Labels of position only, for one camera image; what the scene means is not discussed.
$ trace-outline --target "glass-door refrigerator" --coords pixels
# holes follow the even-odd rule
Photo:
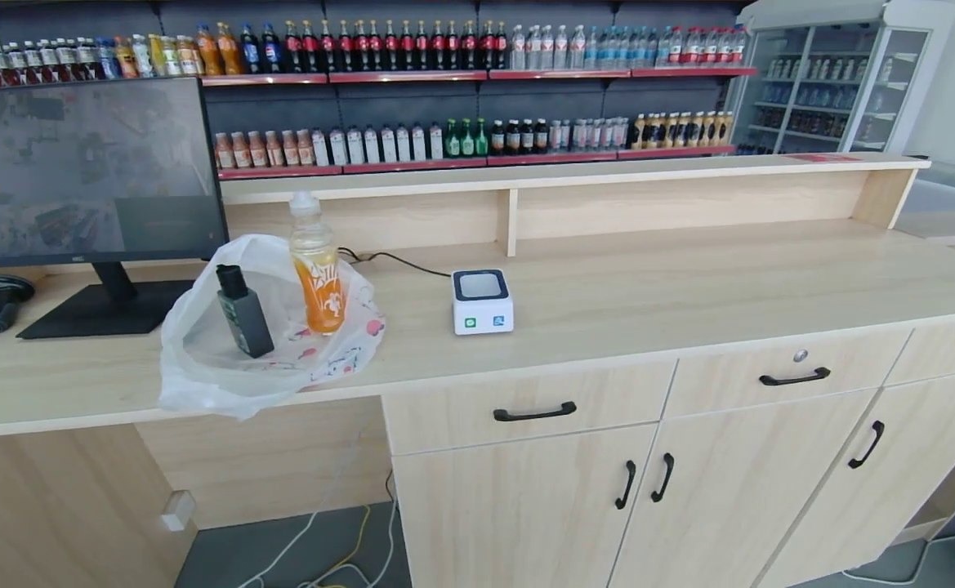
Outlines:
[[[902,153],[954,19],[937,0],[750,4],[760,73],[730,90],[739,155]]]

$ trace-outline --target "white bottle cap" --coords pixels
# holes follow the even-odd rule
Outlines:
[[[306,190],[297,191],[288,203],[288,207],[294,216],[318,215],[321,212],[320,201]]]

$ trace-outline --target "monitor stand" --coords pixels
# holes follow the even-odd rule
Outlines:
[[[86,286],[30,325],[20,339],[141,335],[164,320],[193,280],[132,283],[122,264],[92,264],[101,284]]]

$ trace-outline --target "barcode scanner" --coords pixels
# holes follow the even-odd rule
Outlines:
[[[0,332],[16,323],[20,305],[32,297],[33,284],[29,280],[0,274]]]

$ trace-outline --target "black handle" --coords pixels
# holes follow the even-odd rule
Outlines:
[[[530,421],[533,418],[563,417],[578,410],[574,402],[568,401],[560,405],[560,410],[552,412],[538,412],[536,414],[510,414],[505,408],[496,408],[492,410],[492,418],[500,423],[513,423],[513,421]]]
[[[814,382],[814,380],[825,380],[829,377],[828,367],[817,367],[814,369],[813,376],[793,377],[790,380],[775,380],[772,376],[761,376],[761,384],[765,386],[786,386],[788,384],[799,384],[802,382]]]
[[[667,485],[670,485],[670,476],[672,476],[672,465],[674,465],[674,458],[672,455],[665,454],[663,455],[663,461],[667,463],[667,477],[663,478],[663,487],[657,491],[652,491],[652,502],[658,502],[663,499],[663,496],[667,495]]]
[[[623,498],[615,499],[616,509],[626,509],[626,501],[630,499],[630,488],[633,488],[633,478],[637,476],[637,464],[631,459],[626,460],[626,469],[630,471],[630,478],[626,480],[626,491],[623,492]]]
[[[876,438],[872,440],[872,444],[869,446],[869,451],[866,451],[866,454],[862,456],[862,459],[851,459],[847,462],[847,465],[851,469],[857,470],[861,468],[862,464],[865,464],[866,459],[869,459],[869,455],[872,455],[872,450],[877,449],[877,443],[880,443],[880,438],[884,436],[884,424],[880,421],[874,421],[872,424],[872,430],[874,433],[877,433]]]

